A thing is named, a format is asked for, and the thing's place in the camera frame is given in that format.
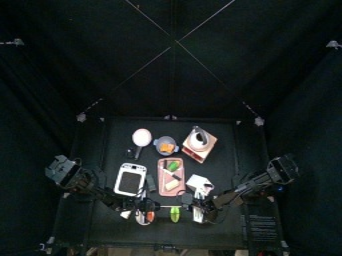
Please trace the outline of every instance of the black enclosure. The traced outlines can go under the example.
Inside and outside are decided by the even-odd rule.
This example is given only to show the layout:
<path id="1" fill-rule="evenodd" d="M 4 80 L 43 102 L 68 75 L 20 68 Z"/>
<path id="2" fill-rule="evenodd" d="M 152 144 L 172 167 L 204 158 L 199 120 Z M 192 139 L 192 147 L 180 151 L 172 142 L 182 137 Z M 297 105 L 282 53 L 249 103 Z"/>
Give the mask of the black enclosure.
<path id="1" fill-rule="evenodd" d="M 269 157 L 291 152 L 302 173 L 279 197 L 291 253 L 342 255 L 341 13 L 339 0 L 0 1 L 0 253 L 51 236 L 44 167 L 82 127 L 168 117 L 265 120 Z"/>

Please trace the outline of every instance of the brown food item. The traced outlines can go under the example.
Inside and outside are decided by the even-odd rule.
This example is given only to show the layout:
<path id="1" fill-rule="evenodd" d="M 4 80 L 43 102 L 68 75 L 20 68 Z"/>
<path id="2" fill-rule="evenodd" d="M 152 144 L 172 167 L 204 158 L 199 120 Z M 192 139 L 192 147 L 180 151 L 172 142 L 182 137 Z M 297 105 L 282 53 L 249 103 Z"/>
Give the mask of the brown food item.
<path id="1" fill-rule="evenodd" d="M 160 152 L 167 152 L 167 153 L 171 154 L 172 151 L 174 151 L 174 148 L 175 148 L 174 144 L 162 143 L 162 145 L 160 145 Z"/>

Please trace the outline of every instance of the green object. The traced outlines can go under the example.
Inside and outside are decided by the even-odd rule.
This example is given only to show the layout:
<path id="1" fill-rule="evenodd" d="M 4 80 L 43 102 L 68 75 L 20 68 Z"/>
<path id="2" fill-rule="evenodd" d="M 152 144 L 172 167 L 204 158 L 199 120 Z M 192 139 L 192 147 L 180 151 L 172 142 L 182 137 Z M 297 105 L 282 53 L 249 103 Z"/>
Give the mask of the green object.
<path id="1" fill-rule="evenodd" d="M 180 217 L 179 207 L 171 207 L 170 215 L 171 215 L 172 222 L 178 223 L 178 220 Z"/>
<path id="2" fill-rule="evenodd" d="M 179 163 L 176 161 L 171 162 L 167 169 L 168 171 L 174 172 L 179 167 Z"/>

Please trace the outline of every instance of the orange object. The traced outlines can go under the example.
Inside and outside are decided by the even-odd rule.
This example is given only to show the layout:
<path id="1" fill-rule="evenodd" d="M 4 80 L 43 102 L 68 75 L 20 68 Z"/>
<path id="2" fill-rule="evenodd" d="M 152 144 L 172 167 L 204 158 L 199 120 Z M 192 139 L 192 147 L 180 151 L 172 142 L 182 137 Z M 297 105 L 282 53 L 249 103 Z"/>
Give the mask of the orange object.
<path id="1" fill-rule="evenodd" d="M 172 151 L 174 151 L 174 148 L 175 148 L 174 144 L 162 143 L 162 145 L 160 145 L 160 152 L 167 152 L 167 153 L 171 154 Z"/>
<path id="2" fill-rule="evenodd" d="M 155 213 L 154 212 L 147 212 L 146 213 L 146 219 L 148 222 L 152 222 L 155 219 Z"/>

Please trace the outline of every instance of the yellow object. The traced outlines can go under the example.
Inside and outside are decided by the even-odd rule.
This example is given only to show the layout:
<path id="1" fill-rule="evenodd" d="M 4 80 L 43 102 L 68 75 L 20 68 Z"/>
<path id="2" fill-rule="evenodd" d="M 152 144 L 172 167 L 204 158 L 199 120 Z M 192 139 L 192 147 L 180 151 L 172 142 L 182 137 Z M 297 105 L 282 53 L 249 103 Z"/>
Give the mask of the yellow object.
<path id="1" fill-rule="evenodd" d="M 171 154 L 172 151 L 174 151 L 174 148 L 175 148 L 174 144 L 162 143 L 162 145 L 160 145 L 160 152 L 167 152 L 167 153 Z"/>
<path id="2" fill-rule="evenodd" d="M 174 188 L 176 188 L 179 186 L 179 181 L 178 180 L 172 180 L 166 184 L 166 190 L 171 191 Z"/>

